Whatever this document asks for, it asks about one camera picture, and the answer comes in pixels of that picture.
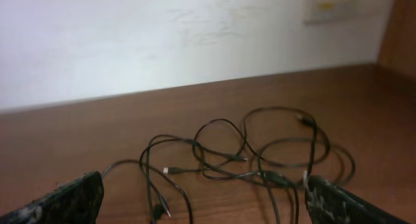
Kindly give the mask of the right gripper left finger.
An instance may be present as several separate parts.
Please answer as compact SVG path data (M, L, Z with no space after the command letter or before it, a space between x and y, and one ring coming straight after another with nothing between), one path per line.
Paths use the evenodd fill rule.
M89 172L1 216L1 224L95 224L103 196L100 172Z

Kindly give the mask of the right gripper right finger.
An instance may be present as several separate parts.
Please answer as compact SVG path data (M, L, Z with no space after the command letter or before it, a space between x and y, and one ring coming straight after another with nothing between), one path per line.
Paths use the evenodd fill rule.
M318 224L407 224L318 176L308 179L305 205L311 221Z

